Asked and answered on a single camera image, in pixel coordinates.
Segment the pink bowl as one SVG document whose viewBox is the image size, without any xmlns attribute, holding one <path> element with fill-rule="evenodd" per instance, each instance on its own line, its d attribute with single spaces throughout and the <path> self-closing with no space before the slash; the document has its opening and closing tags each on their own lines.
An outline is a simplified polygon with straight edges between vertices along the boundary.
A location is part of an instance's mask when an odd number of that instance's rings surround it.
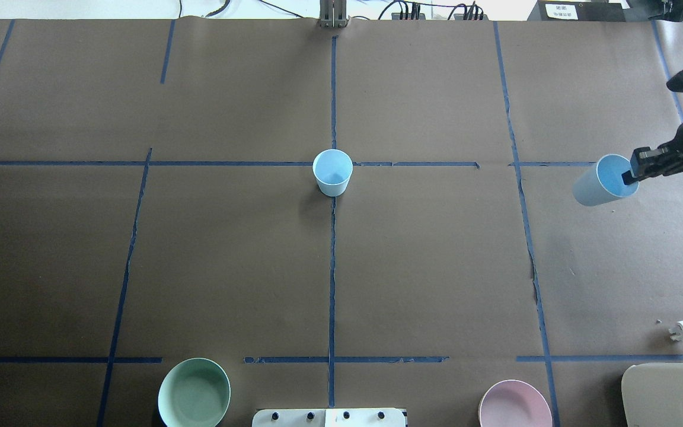
<svg viewBox="0 0 683 427">
<path fill-rule="evenodd" d="M 545 397 L 531 384 L 503 380 L 482 395 L 478 410 L 480 426 L 553 426 Z"/>
</svg>

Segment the aluminium frame post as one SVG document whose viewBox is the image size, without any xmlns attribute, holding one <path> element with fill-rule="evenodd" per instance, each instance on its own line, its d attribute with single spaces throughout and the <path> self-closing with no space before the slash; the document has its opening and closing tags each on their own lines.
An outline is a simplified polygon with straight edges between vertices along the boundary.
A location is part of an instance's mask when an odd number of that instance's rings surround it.
<svg viewBox="0 0 683 427">
<path fill-rule="evenodd" d="M 349 24 L 346 0 L 320 0 L 319 12 L 322 28 L 345 28 Z"/>
</svg>

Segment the white pedestal column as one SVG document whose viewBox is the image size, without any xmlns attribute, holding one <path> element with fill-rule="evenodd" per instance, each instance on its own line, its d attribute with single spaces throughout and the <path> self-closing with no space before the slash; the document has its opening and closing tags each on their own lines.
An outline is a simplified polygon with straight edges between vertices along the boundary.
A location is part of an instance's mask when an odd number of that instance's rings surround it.
<svg viewBox="0 0 683 427">
<path fill-rule="evenodd" d="M 405 410 L 393 407 L 265 409 L 252 426 L 407 426 Z"/>
</svg>

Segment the green bowl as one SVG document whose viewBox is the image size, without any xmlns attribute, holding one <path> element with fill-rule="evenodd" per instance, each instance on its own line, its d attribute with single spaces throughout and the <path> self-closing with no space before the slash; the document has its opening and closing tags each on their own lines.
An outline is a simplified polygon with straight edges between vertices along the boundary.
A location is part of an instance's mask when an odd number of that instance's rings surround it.
<svg viewBox="0 0 683 427">
<path fill-rule="evenodd" d="M 157 395 L 165 426 L 217 426 L 231 401 L 231 384 L 225 370 L 206 358 L 191 358 L 173 367 Z"/>
</svg>

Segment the black box white label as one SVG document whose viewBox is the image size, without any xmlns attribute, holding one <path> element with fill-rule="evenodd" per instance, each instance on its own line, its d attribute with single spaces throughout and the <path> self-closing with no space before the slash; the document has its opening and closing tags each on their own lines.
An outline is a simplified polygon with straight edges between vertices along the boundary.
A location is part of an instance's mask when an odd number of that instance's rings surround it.
<svg viewBox="0 0 683 427">
<path fill-rule="evenodd" d="M 527 21 L 626 22 L 620 3 L 536 1 Z"/>
</svg>

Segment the cream toaster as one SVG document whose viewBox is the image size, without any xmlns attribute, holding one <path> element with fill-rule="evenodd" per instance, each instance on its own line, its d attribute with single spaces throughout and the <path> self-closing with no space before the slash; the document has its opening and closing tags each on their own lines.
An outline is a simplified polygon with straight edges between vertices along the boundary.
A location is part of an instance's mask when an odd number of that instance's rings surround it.
<svg viewBox="0 0 683 427">
<path fill-rule="evenodd" d="M 643 363 L 621 379 L 629 426 L 683 426 L 683 363 Z"/>
</svg>

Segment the light blue cup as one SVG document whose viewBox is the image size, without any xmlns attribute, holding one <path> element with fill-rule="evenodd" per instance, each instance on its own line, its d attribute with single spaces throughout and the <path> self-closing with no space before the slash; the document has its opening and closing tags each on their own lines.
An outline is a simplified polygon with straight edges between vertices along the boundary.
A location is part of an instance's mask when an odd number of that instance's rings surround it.
<svg viewBox="0 0 683 427">
<path fill-rule="evenodd" d="M 597 206 L 635 195 L 639 182 L 625 184 L 623 174 L 631 175 L 631 162 L 618 154 L 601 157 L 573 184 L 572 194 L 583 206 Z"/>
<path fill-rule="evenodd" d="M 352 178 L 353 162 L 340 149 L 326 149 L 314 158 L 312 173 L 320 192 L 328 197 L 339 197 Z"/>
</svg>

